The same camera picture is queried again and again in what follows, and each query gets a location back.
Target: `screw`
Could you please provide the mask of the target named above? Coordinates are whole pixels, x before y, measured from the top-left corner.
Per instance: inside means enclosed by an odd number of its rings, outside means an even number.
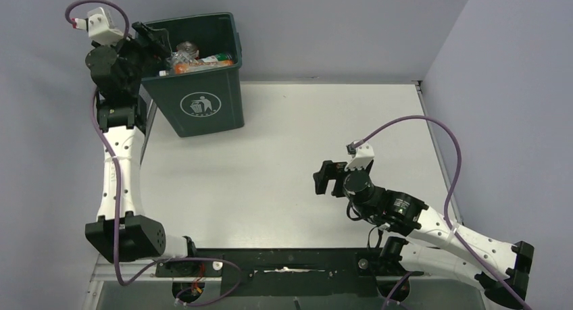
[[[364,258],[363,258],[363,259],[360,259],[360,260],[358,261],[358,267],[361,268],[361,269],[367,269],[367,268],[368,268],[368,260],[366,260],[366,259],[364,259]]]
[[[220,261],[214,261],[213,262],[213,269],[216,271],[220,271],[223,268],[223,263]]]

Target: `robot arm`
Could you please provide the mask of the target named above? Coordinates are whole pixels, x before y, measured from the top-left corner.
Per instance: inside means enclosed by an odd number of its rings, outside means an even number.
[[[139,192],[140,156],[144,135],[137,127],[116,126],[103,134],[120,163],[120,261],[193,257],[195,245],[189,237],[173,236],[156,221],[145,217]],[[111,155],[104,151],[103,194],[97,221],[86,224],[88,241],[110,262],[113,255],[113,222],[116,217],[116,171]]]
[[[96,222],[86,224],[88,241],[114,262],[114,220],[120,218],[119,260],[193,257],[195,244],[189,237],[165,232],[157,221],[145,217],[139,192],[140,156],[146,131],[147,104],[139,96],[141,78],[166,66],[170,57],[167,36],[136,22],[139,36],[123,37],[114,28],[107,10],[99,7],[86,20],[74,19],[74,27],[87,29],[95,47],[86,57],[91,78],[97,85],[97,123],[114,150],[104,146],[104,175],[101,205]],[[121,180],[120,209],[116,213],[116,184]]]
[[[373,185],[369,175],[374,162],[371,145],[364,143],[358,149],[349,145],[347,149],[352,156],[350,162],[324,161],[321,170],[313,175],[316,194],[324,194],[328,181],[335,180],[332,195],[347,197],[360,219],[438,248],[420,247],[404,238],[391,237],[380,256],[383,263],[453,278],[483,290],[489,299],[504,307],[522,308],[454,234],[457,232],[468,242],[522,298],[528,286],[533,246],[494,240],[459,223],[450,230],[443,215],[423,201]]]

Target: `red wire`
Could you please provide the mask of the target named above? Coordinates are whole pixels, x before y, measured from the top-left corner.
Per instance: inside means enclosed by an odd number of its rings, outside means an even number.
[[[203,278],[204,275],[205,275],[205,264],[201,264],[201,266],[199,267],[199,277],[193,282],[193,284],[191,284],[191,287],[193,289],[197,289],[199,287],[199,281],[200,279]]]

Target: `trash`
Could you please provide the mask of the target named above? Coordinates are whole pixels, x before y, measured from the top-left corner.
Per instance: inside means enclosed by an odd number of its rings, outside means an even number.
[[[199,57],[199,48],[195,43],[188,41],[177,45],[177,52],[171,56],[171,66],[175,68],[180,63],[191,63]]]
[[[175,74],[186,74],[188,72],[198,72],[201,70],[208,70],[226,66],[232,66],[232,60],[213,61],[213,62],[191,62],[180,63],[175,65]]]
[[[215,61],[225,61],[232,60],[232,55],[230,53],[218,53],[216,55],[210,55],[209,57],[204,57],[203,59],[198,59],[197,62],[215,62]]]

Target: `plastic bottle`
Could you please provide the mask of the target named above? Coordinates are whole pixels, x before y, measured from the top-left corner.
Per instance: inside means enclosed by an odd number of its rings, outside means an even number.
[[[171,56],[171,66],[174,68],[180,63],[194,62],[199,56],[199,48],[195,43],[188,41],[177,45],[177,52]]]

